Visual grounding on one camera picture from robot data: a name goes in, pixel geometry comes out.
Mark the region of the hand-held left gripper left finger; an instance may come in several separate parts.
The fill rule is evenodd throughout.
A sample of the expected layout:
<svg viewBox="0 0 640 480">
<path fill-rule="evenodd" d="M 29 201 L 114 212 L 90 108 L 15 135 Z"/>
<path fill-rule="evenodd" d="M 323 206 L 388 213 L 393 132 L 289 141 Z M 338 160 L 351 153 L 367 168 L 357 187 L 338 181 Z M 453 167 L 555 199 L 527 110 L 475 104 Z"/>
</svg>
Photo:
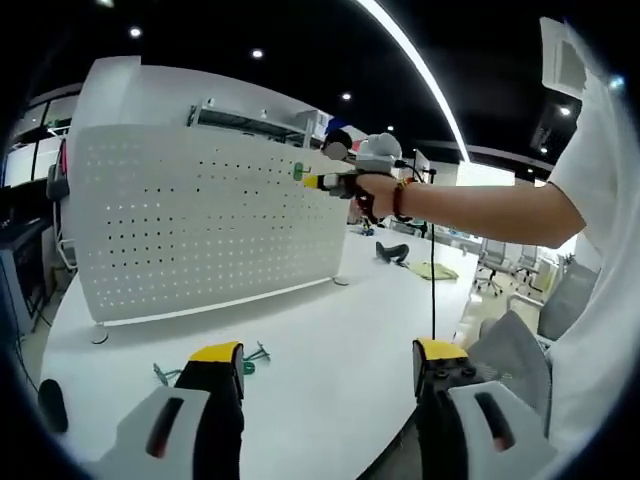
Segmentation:
<svg viewBox="0 0 640 480">
<path fill-rule="evenodd" d="M 196 351 L 173 386 L 156 388 L 120 421 L 93 477 L 238 479 L 243 398 L 243 345 Z"/>
</svg>

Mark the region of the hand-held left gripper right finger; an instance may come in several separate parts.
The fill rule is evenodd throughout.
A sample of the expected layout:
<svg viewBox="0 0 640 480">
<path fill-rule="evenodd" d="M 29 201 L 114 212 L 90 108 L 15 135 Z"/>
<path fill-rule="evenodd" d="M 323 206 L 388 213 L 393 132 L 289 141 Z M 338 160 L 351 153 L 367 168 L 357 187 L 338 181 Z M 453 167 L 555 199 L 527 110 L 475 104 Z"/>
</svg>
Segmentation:
<svg viewBox="0 0 640 480">
<path fill-rule="evenodd" d="M 412 351 L 424 479 L 533 479 L 554 459 L 534 410 L 462 348 L 419 337 Z"/>
</svg>

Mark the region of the person's right hand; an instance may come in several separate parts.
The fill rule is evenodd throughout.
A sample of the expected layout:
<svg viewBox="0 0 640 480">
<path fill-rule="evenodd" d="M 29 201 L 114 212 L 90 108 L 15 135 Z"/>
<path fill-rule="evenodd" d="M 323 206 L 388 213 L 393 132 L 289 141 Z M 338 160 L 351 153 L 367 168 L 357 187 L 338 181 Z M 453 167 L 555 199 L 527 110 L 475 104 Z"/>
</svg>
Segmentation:
<svg viewBox="0 0 640 480">
<path fill-rule="evenodd" d="M 369 219 L 380 220 L 394 213 L 394 192 L 398 180 L 379 174 L 362 174 L 356 179 L 356 201 Z"/>
</svg>

